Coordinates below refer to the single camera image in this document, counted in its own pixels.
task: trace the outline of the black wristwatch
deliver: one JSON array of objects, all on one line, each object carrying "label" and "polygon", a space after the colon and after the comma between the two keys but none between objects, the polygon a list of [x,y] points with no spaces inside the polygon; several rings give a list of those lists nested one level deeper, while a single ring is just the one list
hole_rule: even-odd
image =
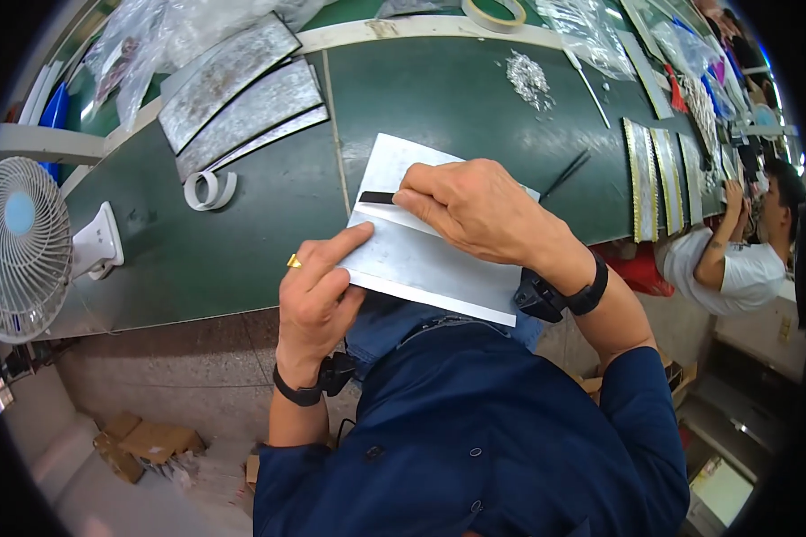
[{"label": "black wristwatch", "polygon": [[591,252],[596,264],[594,283],[585,285],[579,293],[564,296],[546,279],[534,271],[523,269],[523,277],[514,295],[514,303],[526,315],[556,323],[567,307],[573,315],[585,315],[597,307],[609,281],[609,268],[602,257]]},{"label": "black wristwatch", "polygon": [[320,364],[320,373],[316,377],[316,384],[311,388],[292,389],[287,386],[278,372],[278,365],[275,364],[275,371],[272,377],[275,387],[281,395],[299,406],[313,406],[320,402],[322,393],[329,397],[334,397],[343,389],[347,381],[355,372],[355,360],[344,352],[335,352],[330,357],[325,357]]}]

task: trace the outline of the tape roll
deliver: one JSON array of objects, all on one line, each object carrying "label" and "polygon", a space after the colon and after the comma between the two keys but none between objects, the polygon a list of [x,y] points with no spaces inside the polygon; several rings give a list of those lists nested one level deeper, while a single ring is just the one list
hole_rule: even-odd
[{"label": "tape roll", "polygon": [[505,21],[505,19],[497,19],[494,16],[485,14],[478,6],[474,5],[473,0],[462,0],[462,11],[468,18],[472,19],[475,24],[491,32],[513,34],[519,31],[525,24],[525,8],[523,5],[517,0],[495,1],[508,9],[513,15],[513,21]]},{"label": "tape roll", "polygon": [[[209,188],[204,201],[200,201],[197,197],[197,183],[201,179],[206,181],[206,185]],[[236,192],[236,174],[233,172],[227,174],[227,180],[224,183],[223,190],[221,190],[218,184],[218,178],[212,172],[206,171],[191,174],[185,181],[182,191],[185,196],[185,202],[194,210],[221,209],[233,198],[233,194]]]}]

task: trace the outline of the green workbench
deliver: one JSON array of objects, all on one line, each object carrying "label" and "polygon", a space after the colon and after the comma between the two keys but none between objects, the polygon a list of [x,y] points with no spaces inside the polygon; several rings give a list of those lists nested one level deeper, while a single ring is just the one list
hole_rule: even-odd
[{"label": "green workbench", "polygon": [[[543,68],[556,101],[552,111],[538,113],[514,92],[504,68],[511,49]],[[430,37],[376,40],[326,54],[339,145],[327,122],[233,162],[222,173],[236,172],[239,185],[223,209],[197,212],[185,204],[172,151],[157,121],[84,178],[67,197],[73,232],[90,221],[103,201],[110,201],[125,264],[98,282],[75,280],[44,338],[277,306],[285,263],[301,241],[327,238],[344,227],[345,203],[353,203],[379,132],[464,159],[495,159],[539,191],[582,149],[590,148],[591,160],[545,204],[589,244],[632,233],[621,118],[672,133],[693,132],[682,114],[656,120],[639,83],[609,80],[606,92],[604,77],[584,64],[612,123],[607,130],[560,50],[500,39]],[[318,73],[325,70],[323,56],[319,51],[307,57]],[[321,82],[327,97],[322,76]],[[674,134],[672,146],[683,206],[688,207]],[[720,210],[712,196],[704,200],[706,215]],[[663,227],[665,210],[659,212]]]}]

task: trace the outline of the fan base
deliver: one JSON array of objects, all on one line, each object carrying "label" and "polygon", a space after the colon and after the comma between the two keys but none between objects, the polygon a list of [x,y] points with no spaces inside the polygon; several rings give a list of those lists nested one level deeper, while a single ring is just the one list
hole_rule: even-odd
[{"label": "fan base", "polygon": [[125,261],[117,220],[108,201],[101,204],[93,221],[78,231],[73,242],[75,266],[72,270],[72,279],[89,273],[92,279],[99,280],[107,276],[114,266],[119,266]]}]

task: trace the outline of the button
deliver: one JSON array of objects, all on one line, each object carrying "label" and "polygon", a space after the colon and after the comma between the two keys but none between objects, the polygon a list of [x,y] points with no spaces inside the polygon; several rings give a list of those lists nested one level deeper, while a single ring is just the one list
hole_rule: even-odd
[{"label": "button", "polygon": [[370,462],[374,460],[376,457],[385,453],[385,447],[382,446],[374,446],[367,450],[367,453],[364,454],[364,458]]}]

